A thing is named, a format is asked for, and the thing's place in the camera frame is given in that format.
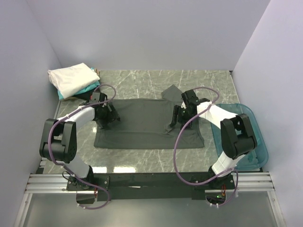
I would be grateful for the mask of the dark grey t-shirt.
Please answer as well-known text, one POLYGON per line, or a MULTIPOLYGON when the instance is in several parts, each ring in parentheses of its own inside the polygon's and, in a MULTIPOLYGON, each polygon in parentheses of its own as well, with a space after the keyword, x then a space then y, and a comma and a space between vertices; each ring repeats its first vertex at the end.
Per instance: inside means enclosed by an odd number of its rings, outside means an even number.
POLYGON ((94 147, 107 149, 173 149, 181 129, 169 124, 173 108, 182 104, 181 90, 170 86, 161 99, 116 99, 113 106, 120 120, 98 128, 94 147))

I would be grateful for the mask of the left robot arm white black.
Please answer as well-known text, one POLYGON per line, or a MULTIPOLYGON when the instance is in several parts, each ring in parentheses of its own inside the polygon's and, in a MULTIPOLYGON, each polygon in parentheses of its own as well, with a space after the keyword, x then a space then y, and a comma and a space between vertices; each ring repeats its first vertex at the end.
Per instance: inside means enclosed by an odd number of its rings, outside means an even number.
POLYGON ((39 154, 70 174, 68 181, 83 190, 94 188, 92 167, 77 155, 77 130, 90 121, 99 129, 107 129, 120 116, 107 95, 94 91, 90 100, 59 119, 47 119, 44 124, 39 154))

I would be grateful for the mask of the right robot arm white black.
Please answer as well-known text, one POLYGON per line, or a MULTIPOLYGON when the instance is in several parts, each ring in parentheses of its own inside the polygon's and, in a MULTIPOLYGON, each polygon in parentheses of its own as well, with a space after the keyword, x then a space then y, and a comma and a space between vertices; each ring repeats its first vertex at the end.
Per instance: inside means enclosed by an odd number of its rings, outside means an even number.
POLYGON ((173 165, 177 177, 185 184, 201 186, 208 183, 210 187, 218 189, 224 184, 224 177, 229 176, 237 163, 254 150, 258 143, 249 116, 244 113, 231 113, 216 106, 214 102, 219 98, 219 93, 212 88, 207 89, 217 94, 213 101, 199 99, 195 93, 196 88, 194 88, 182 93, 182 105, 174 107, 174 117, 170 127, 173 127, 177 122, 181 122, 182 127, 174 145, 173 165), (183 131, 199 117, 209 121, 220 130, 223 151, 210 167, 208 180, 191 183, 178 172, 176 150, 183 131))

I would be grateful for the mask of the black folded t-shirt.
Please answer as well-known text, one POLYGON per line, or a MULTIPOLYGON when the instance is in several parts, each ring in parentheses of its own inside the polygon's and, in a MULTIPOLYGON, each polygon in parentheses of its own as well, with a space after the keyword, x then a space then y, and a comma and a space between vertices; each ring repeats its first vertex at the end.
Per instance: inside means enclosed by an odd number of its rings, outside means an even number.
POLYGON ((86 91, 84 93, 81 93, 81 94, 74 94, 72 97, 88 101, 88 100, 90 100, 90 98, 91 98, 91 96, 94 92, 99 92, 100 93, 100 90, 99 89, 95 90, 95 88, 93 88, 93 89, 88 90, 88 91, 86 91))

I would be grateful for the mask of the beige patterned folded cloth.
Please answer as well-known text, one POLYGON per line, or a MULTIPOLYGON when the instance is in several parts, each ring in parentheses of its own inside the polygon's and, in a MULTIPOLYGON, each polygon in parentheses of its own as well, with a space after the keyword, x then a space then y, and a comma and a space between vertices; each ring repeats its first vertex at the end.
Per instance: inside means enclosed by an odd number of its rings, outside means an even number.
POLYGON ((99 77, 100 77, 100 71, 96 68, 91 68, 92 71, 94 71, 99 77))

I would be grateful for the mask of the teal folded t-shirt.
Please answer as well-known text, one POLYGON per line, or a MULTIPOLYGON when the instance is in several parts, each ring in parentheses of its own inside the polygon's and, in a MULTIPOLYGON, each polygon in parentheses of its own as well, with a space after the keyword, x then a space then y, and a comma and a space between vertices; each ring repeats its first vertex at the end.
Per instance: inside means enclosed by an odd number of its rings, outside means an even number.
MULTIPOLYGON (((75 95, 83 94, 83 93, 88 92, 88 91, 90 91, 90 90, 94 90, 94 89, 95 89, 96 87, 98 87, 99 85, 100 85, 100 82, 99 82, 99 81, 96 81, 96 82, 94 82, 94 83, 88 85, 87 87, 85 87, 85 88, 79 90, 78 92, 75 93, 75 95)), ((59 100, 65 99, 65 98, 63 97, 63 95, 60 93, 59 90, 57 90, 57 94, 58 94, 58 96, 59 96, 59 100)))

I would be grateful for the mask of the white folded t-shirt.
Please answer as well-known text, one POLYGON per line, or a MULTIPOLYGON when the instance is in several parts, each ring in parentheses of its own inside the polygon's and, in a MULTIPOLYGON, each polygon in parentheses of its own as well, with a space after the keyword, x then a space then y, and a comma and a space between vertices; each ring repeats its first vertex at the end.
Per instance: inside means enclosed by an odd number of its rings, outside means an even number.
POLYGON ((99 76, 84 63, 67 68, 48 70, 50 82, 63 97, 69 98, 79 90, 99 81, 99 76))

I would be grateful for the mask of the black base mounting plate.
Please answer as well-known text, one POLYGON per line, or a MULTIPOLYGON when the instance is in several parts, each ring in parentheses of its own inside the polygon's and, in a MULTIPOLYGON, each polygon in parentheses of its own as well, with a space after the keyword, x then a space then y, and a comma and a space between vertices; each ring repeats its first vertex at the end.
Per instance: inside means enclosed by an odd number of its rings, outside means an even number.
MULTIPOLYGON (((207 172, 187 172, 181 176, 191 183, 203 182, 210 178, 207 172)), ((223 190, 233 190, 235 181, 233 176, 220 177, 210 183, 191 186, 182 182, 175 173, 95 173, 94 184, 109 192, 112 200, 131 199, 179 199, 191 198, 192 200, 205 200, 207 190, 215 190, 219 193, 223 190)), ((94 187, 86 186, 69 177, 68 192, 92 192, 97 201, 106 201, 106 192, 94 187)))

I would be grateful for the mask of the aluminium rail frame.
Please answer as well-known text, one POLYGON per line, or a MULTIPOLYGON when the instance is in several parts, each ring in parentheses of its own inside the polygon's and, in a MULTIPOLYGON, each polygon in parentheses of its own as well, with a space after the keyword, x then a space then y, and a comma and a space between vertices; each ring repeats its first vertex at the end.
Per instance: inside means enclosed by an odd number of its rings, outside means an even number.
MULTIPOLYGON (((26 185, 24 197, 14 226, 23 226, 33 194, 67 193, 66 187, 67 180, 60 174, 31 174, 26 185)), ((274 185, 268 172, 239 173, 237 191, 267 192, 277 225, 279 227, 286 226, 280 205, 277 201, 274 185)))

